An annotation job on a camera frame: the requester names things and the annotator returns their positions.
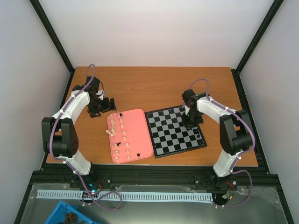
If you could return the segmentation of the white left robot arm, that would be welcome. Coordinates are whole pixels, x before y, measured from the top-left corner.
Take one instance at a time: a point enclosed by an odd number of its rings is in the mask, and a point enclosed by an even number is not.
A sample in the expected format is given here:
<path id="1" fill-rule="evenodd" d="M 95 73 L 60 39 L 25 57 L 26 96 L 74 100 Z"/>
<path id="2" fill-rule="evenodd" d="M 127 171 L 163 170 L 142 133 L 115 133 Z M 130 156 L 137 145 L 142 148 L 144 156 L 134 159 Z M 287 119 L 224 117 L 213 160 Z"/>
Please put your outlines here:
<path id="1" fill-rule="evenodd" d="M 91 118 L 116 110 L 114 99 L 105 97 L 104 90 L 99 89 L 102 85 L 98 78 L 87 77 L 85 84 L 72 89 L 69 99 L 57 113 L 42 120 L 44 151 L 81 175 L 80 181 L 87 188 L 96 185 L 97 176 L 91 172 L 92 164 L 78 149 L 75 122 L 85 107 Z"/>

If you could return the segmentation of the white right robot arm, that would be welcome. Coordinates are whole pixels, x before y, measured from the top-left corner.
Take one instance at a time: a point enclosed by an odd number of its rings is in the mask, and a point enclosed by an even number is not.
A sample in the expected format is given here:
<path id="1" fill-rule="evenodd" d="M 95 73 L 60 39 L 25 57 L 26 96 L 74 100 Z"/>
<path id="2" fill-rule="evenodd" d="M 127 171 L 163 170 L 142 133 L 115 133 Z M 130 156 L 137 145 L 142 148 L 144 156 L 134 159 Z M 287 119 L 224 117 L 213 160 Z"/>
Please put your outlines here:
<path id="1" fill-rule="evenodd" d="M 219 124 L 221 154 L 213 165 L 208 183 L 211 188 L 220 190 L 226 186 L 233 173 L 235 164 L 242 154 L 255 147 L 255 138 L 248 112 L 233 110 L 217 101 L 207 93 L 196 95 L 192 89 L 184 91 L 182 99 L 185 112 L 182 122 L 186 129 L 198 127 L 203 123 L 205 114 Z"/>

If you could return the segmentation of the white king chess piece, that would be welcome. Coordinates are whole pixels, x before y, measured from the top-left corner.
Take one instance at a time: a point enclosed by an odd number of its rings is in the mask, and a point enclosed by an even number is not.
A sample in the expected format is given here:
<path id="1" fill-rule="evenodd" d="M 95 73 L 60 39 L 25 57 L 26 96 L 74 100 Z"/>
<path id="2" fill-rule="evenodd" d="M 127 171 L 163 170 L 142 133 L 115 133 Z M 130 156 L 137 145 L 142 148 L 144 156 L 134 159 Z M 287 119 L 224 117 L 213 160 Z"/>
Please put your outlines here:
<path id="1" fill-rule="evenodd" d="M 112 134 L 109 130 L 106 130 L 105 132 L 106 132 L 107 134 L 109 134 L 111 137 L 114 136 L 114 134 Z"/>

